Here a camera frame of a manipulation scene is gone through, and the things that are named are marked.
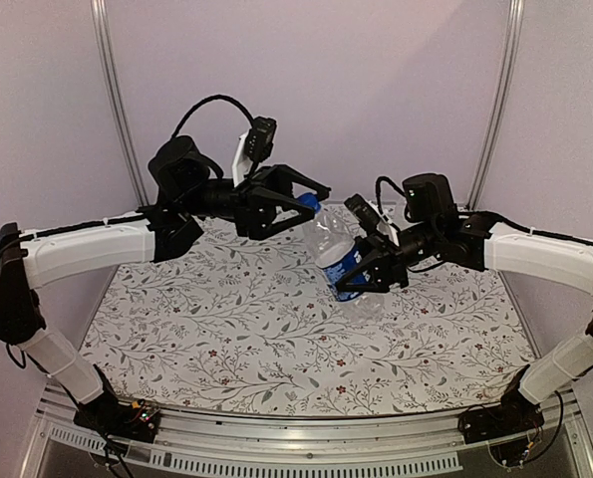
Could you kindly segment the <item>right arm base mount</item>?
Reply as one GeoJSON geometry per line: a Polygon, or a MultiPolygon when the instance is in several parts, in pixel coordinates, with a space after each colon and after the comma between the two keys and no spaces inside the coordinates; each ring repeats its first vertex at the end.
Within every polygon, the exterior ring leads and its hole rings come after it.
{"type": "Polygon", "coordinates": [[[487,444],[493,461],[504,468],[523,466],[539,440],[544,417],[538,405],[473,405],[458,416],[466,444],[487,444]]]}

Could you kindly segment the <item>blue bottle cap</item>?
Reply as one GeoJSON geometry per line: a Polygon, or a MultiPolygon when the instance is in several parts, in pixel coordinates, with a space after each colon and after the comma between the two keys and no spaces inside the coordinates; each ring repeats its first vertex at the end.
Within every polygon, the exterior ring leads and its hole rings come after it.
{"type": "Polygon", "coordinates": [[[301,194],[297,200],[304,206],[312,208],[315,213],[318,213],[322,209],[322,205],[317,197],[316,194],[311,192],[306,192],[301,194]]]}

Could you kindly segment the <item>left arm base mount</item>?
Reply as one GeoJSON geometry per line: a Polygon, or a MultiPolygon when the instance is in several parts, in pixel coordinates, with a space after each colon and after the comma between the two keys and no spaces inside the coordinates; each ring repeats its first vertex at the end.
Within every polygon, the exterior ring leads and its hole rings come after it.
{"type": "Polygon", "coordinates": [[[74,423],[103,436],[154,443],[160,424],[160,409],[143,399],[131,404],[103,394],[90,403],[78,404],[74,423]]]}

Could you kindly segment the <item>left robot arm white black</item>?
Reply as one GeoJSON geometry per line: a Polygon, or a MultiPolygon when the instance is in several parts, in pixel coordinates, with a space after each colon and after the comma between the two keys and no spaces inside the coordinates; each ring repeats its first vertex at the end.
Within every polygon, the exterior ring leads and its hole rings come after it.
{"type": "Polygon", "coordinates": [[[48,328],[38,289],[64,278],[131,263],[185,255],[201,237],[200,221],[234,224],[239,236],[265,240],[313,219],[294,188],[325,200],[330,187],[286,164],[263,165],[269,139],[248,133],[235,152],[232,175],[201,153],[188,135],[166,142],[148,163],[157,200],[121,216],[54,229],[0,229],[0,341],[17,347],[74,398],[105,432],[125,424],[125,411],[102,373],[63,334],[48,328]]]}

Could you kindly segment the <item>Pepsi bottle blue label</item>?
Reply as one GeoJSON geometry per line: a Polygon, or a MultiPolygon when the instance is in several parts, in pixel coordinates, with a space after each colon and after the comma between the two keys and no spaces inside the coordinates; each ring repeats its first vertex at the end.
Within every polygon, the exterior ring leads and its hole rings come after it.
{"type": "Polygon", "coordinates": [[[367,293],[339,292],[335,287],[345,273],[358,266],[357,246],[346,222],[322,205],[315,218],[303,225],[303,231],[305,245],[343,314],[356,323],[374,320],[384,307],[382,299],[367,293]]]}

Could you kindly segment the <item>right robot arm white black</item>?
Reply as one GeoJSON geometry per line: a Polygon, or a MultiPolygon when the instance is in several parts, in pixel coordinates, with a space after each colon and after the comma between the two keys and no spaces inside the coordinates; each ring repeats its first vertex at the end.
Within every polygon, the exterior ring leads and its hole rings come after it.
{"type": "MultiPolygon", "coordinates": [[[[511,272],[547,280],[593,297],[593,240],[521,226],[490,211],[459,211],[447,178],[424,173],[405,179],[399,188],[410,222],[399,229],[380,205],[354,195],[345,205],[358,219],[364,236],[354,269],[333,280],[340,292],[387,293],[405,288],[408,272],[434,257],[476,271],[511,272]]],[[[521,370],[492,414],[492,425],[512,434],[559,388],[593,368],[593,313],[585,331],[521,370]]]]}

